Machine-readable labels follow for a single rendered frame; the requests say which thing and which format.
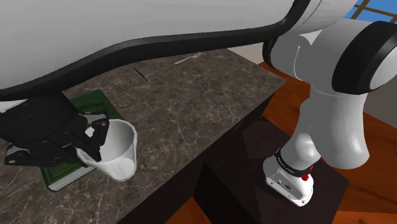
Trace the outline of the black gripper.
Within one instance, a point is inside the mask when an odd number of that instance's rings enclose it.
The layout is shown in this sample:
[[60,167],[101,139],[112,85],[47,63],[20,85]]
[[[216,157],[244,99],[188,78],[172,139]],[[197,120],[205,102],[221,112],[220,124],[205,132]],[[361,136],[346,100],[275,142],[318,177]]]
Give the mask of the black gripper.
[[[91,137],[85,134],[87,123],[94,130]],[[108,118],[82,117],[61,92],[30,98],[0,113],[0,138],[13,143],[7,147],[4,163],[36,167],[81,164],[77,146],[100,162],[100,147],[108,129]]]

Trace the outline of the white plastic cup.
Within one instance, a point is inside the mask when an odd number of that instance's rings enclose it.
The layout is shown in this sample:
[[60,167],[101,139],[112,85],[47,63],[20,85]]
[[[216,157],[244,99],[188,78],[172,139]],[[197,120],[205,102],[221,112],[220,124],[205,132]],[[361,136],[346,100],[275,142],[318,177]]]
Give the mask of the white plastic cup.
[[110,178],[123,182],[130,179],[137,169],[137,132],[125,120],[110,119],[104,145],[100,147],[102,160],[96,162],[86,152],[77,148],[77,157],[89,167],[93,167]]

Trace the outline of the green hardcover book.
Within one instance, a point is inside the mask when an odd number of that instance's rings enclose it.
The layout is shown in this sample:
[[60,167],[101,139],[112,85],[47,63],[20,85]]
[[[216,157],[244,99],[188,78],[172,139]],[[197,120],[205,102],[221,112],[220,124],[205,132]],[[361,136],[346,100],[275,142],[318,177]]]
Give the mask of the green hardcover book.
[[[78,111],[85,114],[105,113],[109,119],[123,120],[123,116],[101,90],[94,90],[75,97],[71,99],[71,102]],[[95,168],[83,167],[77,162],[61,162],[55,167],[41,167],[40,169],[46,188],[51,192],[57,192],[92,172]]]

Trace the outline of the thin black pen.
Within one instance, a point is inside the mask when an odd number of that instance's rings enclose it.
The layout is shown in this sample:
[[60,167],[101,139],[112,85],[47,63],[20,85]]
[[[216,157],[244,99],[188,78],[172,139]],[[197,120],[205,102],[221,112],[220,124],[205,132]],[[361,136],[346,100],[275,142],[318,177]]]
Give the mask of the thin black pen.
[[140,76],[142,76],[148,83],[150,82],[150,80],[149,80],[147,77],[145,77],[145,75],[143,75],[143,73],[140,72],[136,67],[134,67],[134,70],[135,70]]

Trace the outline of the silver fork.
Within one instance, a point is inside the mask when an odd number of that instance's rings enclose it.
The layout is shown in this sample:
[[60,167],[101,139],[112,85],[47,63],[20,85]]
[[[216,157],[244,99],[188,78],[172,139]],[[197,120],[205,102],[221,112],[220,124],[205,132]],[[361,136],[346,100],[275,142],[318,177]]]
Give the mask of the silver fork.
[[202,54],[203,54],[203,52],[198,52],[195,55],[189,56],[189,57],[187,57],[185,59],[182,59],[182,60],[179,60],[179,61],[175,62],[174,65],[178,65],[178,64],[180,64],[180,63],[182,63],[184,61],[187,61],[189,59],[196,59],[196,58],[200,57]]

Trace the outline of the dark robot stand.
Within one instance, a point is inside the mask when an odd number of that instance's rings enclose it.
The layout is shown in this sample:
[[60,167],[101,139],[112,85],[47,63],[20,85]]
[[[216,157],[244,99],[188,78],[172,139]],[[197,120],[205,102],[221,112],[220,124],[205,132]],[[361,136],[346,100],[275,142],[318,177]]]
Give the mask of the dark robot stand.
[[212,224],[332,224],[349,181],[323,161],[314,164],[314,194],[302,207],[266,183],[263,161],[288,139],[261,118],[206,160],[193,198]]

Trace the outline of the wooden frame window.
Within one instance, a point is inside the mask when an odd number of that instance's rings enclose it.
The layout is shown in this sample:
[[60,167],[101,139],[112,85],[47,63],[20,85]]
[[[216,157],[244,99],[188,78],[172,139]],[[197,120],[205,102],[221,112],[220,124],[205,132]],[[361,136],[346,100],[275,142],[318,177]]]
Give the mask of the wooden frame window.
[[344,18],[397,24],[397,0],[357,0]]

